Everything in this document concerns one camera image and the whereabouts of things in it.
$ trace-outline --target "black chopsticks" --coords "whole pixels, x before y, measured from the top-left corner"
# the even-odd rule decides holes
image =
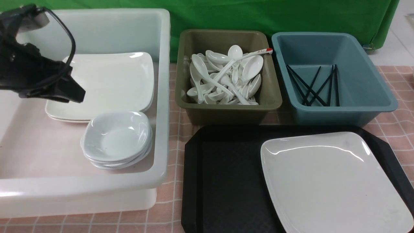
[[[312,83],[309,86],[289,65],[286,65],[288,74],[290,77],[290,80],[294,83],[296,89],[298,90],[300,96],[302,97],[303,101],[302,104],[305,106],[312,106],[313,102],[315,100],[318,100],[322,106],[328,107],[331,106],[331,98],[332,98],[332,86],[333,82],[335,82],[335,97],[336,97],[336,106],[340,106],[339,103],[339,83],[338,83],[338,67],[337,65],[332,65],[331,67],[331,73],[328,76],[328,78],[325,80],[325,82],[322,84],[322,86],[315,92],[312,88],[315,84],[316,79],[318,78],[318,74],[321,70],[321,66],[319,66],[314,78],[312,79]],[[298,82],[296,81],[295,77],[299,79],[299,81],[308,89],[306,94],[303,93],[302,89],[299,87]],[[319,97],[319,94],[323,90],[323,88],[326,86],[326,84],[330,82],[329,84],[329,92],[327,97],[327,102],[325,102],[322,98]],[[308,101],[309,95],[312,93],[313,97],[310,101]]]

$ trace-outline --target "green backdrop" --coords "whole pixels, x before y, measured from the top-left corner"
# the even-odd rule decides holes
[[[399,0],[0,0],[0,11],[29,3],[57,9],[164,8],[171,14],[171,61],[185,29],[345,32],[365,47],[384,44]]]

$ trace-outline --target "pink tile pattern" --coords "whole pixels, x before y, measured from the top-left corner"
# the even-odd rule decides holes
[[[414,77],[413,67],[377,67],[399,102],[392,113],[380,114],[364,127],[388,142],[414,185]],[[183,233],[181,204],[183,195],[184,146],[200,129],[193,126],[184,109],[174,102],[176,65],[170,66],[170,135],[166,181],[157,189],[153,208],[98,214],[75,214],[31,218],[0,219],[0,233]],[[285,101],[270,112],[262,124],[294,124]]]

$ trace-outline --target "white bowl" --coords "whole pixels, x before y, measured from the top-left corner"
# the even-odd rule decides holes
[[[91,164],[97,168],[100,169],[105,169],[105,170],[116,170],[116,169],[122,169],[122,168],[126,168],[129,166],[132,166],[134,164],[136,164],[137,162],[143,160],[151,151],[152,149],[152,142],[148,145],[147,150],[142,153],[141,155],[139,155],[138,157],[136,157],[135,159],[133,159],[132,161],[128,162],[128,163],[120,163],[120,164],[113,164],[113,165],[102,165],[102,164],[97,164],[91,161]]]
[[[148,117],[142,112],[114,112],[89,122],[81,147],[91,162],[121,165],[145,154],[152,141]]]

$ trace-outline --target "stacked square plates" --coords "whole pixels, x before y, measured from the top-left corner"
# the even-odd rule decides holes
[[[71,66],[73,79],[86,90],[85,99],[80,104],[48,100],[50,118],[85,123],[104,112],[144,112],[151,106],[154,66],[148,53],[77,54]]]
[[[414,226],[406,204],[355,133],[272,139],[260,154],[287,233],[407,233]]]

